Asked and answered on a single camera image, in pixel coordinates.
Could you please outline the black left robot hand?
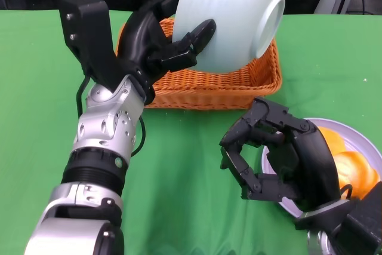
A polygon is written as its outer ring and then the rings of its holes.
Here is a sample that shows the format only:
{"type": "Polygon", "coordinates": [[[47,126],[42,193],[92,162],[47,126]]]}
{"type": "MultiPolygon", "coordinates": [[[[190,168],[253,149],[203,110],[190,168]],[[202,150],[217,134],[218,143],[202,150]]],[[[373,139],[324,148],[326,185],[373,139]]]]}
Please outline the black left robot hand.
{"type": "Polygon", "coordinates": [[[216,30],[213,19],[192,26],[179,40],[167,37],[160,22],[175,14],[179,0],[150,0],[127,20],[118,44],[124,69],[141,85],[152,85],[167,72],[197,64],[216,30]]]}

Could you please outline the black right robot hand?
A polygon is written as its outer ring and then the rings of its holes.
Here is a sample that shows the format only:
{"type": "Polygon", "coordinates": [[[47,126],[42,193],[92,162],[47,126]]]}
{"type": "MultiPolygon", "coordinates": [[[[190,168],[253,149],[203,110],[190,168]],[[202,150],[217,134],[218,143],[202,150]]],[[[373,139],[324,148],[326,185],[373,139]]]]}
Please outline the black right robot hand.
{"type": "Polygon", "coordinates": [[[291,199],[303,212],[340,199],[337,168],[329,147],[311,121],[257,97],[220,141],[221,168],[229,169],[242,199],[281,202],[291,199]],[[255,173],[241,156],[244,145],[268,148],[272,174],[255,173]]]}

